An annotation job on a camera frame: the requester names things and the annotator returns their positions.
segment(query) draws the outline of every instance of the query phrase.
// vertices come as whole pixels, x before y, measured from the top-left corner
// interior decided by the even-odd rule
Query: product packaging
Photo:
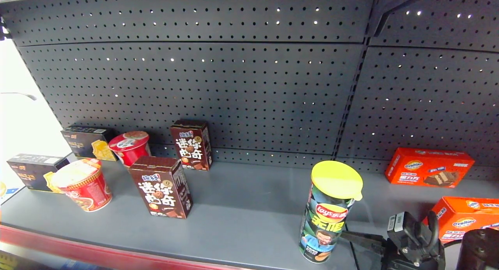
[[[299,246],[306,259],[323,263],[342,234],[348,211],[362,199],[363,181],[354,169],[336,161],[315,164],[311,178]]]
[[[474,160],[464,152],[397,148],[385,176],[391,183],[454,188]]]
[[[75,156],[116,161],[114,153],[107,146],[115,137],[113,129],[70,126],[61,133]]]
[[[52,173],[69,164],[66,157],[18,154],[10,158],[7,163],[27,188],[62,193],[51,184],[51,178]]]
[[[128,171],[151,215],[187,218],[193,202],[180,160],[142,156]]]
[[[101,161],[97,159],[70,163],[53,174],[52,184],[86,212],[98,211],[112,199],[101,171]]]
[[[118,155],[125,167],[130,167],[141,156],[151,156],[149,135],[143,131],[121,134],[109,142],[109,148]]]
[[[182,166],[208,171],[212,165],[208,124],[201,121],[178,120],[170,127],[170,131]]]
[[[499,230],[499,199],[445,196],[432,210],[437,214],[439,237],[444,244],[462,239],[473,229]]]

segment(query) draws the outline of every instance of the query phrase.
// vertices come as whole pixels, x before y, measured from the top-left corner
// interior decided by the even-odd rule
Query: lay's chips canister
[[[315,164],[311,178],[299,246],[309,261],[323,263],[342,233],[351,206],[362,199],[363,182],[354,169],[336,161]]]

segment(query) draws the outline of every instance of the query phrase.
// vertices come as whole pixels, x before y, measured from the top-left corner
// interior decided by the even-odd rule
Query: noodle cup lid
[[[149,135],[143,131],[133,131],[121,134],[109,142],[109,149],[115,152],[128,151],[143,146],[149,140]]]
[[[337,161],[322,161],[312,168],[312,183],[324,194],[338,199],[362,199],[360,174]]]
[[[98,159],[81,159],[59,169],[54,173],[51,182],[62,188],[75,185],[98,173],[100,167],[101,162]]]

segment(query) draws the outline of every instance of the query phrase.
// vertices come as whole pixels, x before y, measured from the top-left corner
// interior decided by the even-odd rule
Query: orange box
[[[443,244],[462,239],[473,229],[499,230],[499,199],[442,197],[432,210],[437,214]]]
[[[465,152],[399,147],[385,176],[395,184],[454,188],[473,164]]]

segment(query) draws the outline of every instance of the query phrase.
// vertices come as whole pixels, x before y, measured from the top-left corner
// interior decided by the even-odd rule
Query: red noodle cup
[[[84,211],[94,212],[107,205],[113,195],[106,184],[97,159],[82,159],[62,167],[52,177],[59,187]]]
[[[124,133],[109,142],[109,149],[114,151],[126,167],[130,167],[142,156],[151,156],[147,141],[149,135],[143,131]]]

